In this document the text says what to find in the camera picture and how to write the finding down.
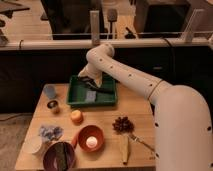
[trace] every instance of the black cable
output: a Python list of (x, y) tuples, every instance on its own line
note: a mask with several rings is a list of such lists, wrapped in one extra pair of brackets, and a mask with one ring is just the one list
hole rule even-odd
[(176, 56), (175, 56), (174, 47), (172, 46), (172, 44), (169, 42), (167, 38), (164, 38), (164, 37), (160, 37), (160, 38), (163, 39), (169, 45), (171, 49), (173, 80), (176, 80)]
[(17, 118), (17, 117), (20, 117), (20, 116), (32, 116), (32, 115), (26, 114), (26, 113), (21, 113), (21, 114), (11, 116), (11, 117), (8, 117), (8, 118), (5, 118), (5, 119), (0, 119), (0, 122), (4, 122), (4, 121), (7, 121), (7, 120), (10, 120), (10, 119), (13, 119), (13, 118)]
[(23, 42), (24, 40), (20, 40), (20, 42), (19, 42), (19, 50), (21, 50), (21, 48), (22, 48), (22, 42)]

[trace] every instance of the red bowl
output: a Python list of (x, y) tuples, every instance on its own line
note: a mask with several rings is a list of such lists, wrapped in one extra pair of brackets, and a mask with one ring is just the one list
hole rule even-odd
[[(88, 145), (88, 140), (92, 139), (92, 146)], [(85, 152), (99, 150), (104, 143), (102, 130), (95, 125), (88, 125), (82, 128), (78, 134), (78, 144)]]
[(64, 143), (66, 147), (66, 162), (68, 169), (72, 168), (75, 164), (75, 151), (73, 146), (67, 142), (57, 142), (50, 146), (44, 155), (43, 166), (45, 171), (58, 171), (55, 152), (55, 145), (58, 143)]

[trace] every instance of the desk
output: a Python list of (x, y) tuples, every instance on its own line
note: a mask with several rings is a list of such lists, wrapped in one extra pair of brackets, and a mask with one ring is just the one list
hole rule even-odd
[[(61, 112), (53, 115), (46, 107), (47, 97), (42, 93), (35, 110), (33, 119), (26, 134), (26, 139), (38, 134), (42, 124), (57, 124), (64, 129), (60, 140), (70, 142), (74, 135), (84, 126), (95, 124), (102, 128), (105, 136), (103, 150), (94, 154), (86, 154), (77, 145), (75, 152), (77, 161), (75, 168), (118, 168), (118, 167), (149, 167), (155, 166), (153, 154), (142, 144), (130, 140), (130, 156), (127, 165), (122, 164), (122, 157), (118, 148), (117, 135), (112, 129), (112, 123), (118, 116), (128, 116), (135, 125), (134, 133), (143, 138), (148, 144), (154, 146), (154, 122), (152, 110), (148, 101), (121, 84), (117, 84), (118, 103), (115, 106), (85, 107), (84, 121), (81, 125), (74, 125), (69, 114), (73, 110), (66, 104), (68, 84), (55, 85), (57, 100)], [(21, 148), (15, 169), (16, 170), (42, 170), (43, 156), (27, 154)]]

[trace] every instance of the tea light candle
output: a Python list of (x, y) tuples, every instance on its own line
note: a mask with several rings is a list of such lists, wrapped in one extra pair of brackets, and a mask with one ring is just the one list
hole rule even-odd
[(97, 138), (95, 138), (93, 136), (87, 138), (87, 141), (86, 141), (87, 147), (94, 148), (97, 144), (98, 144)]

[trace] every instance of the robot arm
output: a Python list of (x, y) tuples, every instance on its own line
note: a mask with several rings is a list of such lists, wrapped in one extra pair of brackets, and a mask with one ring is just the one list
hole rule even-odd
[(103, 44), (87, 53), (79, 76), (100, 85), (102, 71), (155, 105), (157, 171), (212, 171), (213, 137), (205, 99), (194, 89), (173, 86), (112, 59), (114, 48)]

